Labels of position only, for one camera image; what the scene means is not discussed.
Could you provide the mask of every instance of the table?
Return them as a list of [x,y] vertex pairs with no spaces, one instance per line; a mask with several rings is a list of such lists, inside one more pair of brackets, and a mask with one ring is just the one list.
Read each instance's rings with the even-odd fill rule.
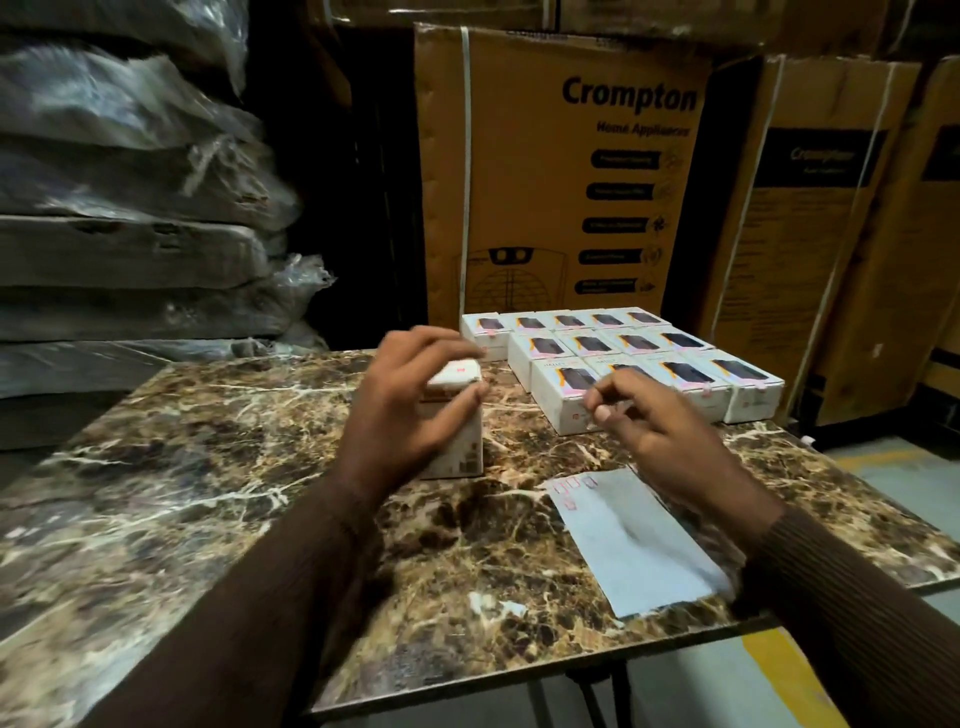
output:
[[[318,482],[370,355],[179,364],[0,493],[0,723],[75,721],[290,500]],[[396,587],[327,682],[317,718],[386,710],[765,628],[712,597],[622,622],[538,486],[627,464],[558,437],[505,362],[485,365],[483,478],[414,482],[378,518]],[[786,500],[922,592],[960,546],[771,423],[721,426]],[[734,575],[740,554],[681,514]]]

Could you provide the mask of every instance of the brown ribbed sleeve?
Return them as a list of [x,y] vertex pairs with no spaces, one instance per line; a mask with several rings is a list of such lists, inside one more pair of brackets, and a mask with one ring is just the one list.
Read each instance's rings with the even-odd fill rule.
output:
[[305,707],[381,545],[370,506],[312,486],[83,726],[279,726]]
[[743,570],[852,728],[960,726],[960,627],[790,508]]

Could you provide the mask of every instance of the yellow floor marking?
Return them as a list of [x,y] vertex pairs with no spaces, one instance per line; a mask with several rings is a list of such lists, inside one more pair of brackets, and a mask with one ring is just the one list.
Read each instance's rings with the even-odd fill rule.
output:
[[743,646],[803,728],[848,728],[796,643],[782,629],[747,635]]
[[895,449],[890,452],[874,452],[866,455],[850,455],[848,457],[835,457],[833,462],[844,470],[855,473],[862,468],[870,468],[875,465],[889,465],[890,463],[904,463],[911,460],[925,460],[935,458],[936,455],[927,452],[925,449]]

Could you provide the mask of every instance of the white paper scrap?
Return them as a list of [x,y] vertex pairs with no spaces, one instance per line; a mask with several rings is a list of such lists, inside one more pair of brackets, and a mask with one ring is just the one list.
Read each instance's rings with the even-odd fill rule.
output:
[[727,575],[632,470],[545,485],[617,617],[732,591]]

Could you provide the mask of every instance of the dark sleeve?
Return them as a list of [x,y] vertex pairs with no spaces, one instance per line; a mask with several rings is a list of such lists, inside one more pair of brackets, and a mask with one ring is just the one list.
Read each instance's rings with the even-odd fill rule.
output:
[[790,508],[743,570],[851,728],[960,725],[960,627]]
[[369,507],[312,486],[82,726],[280,725],[305,707],[381,545]]

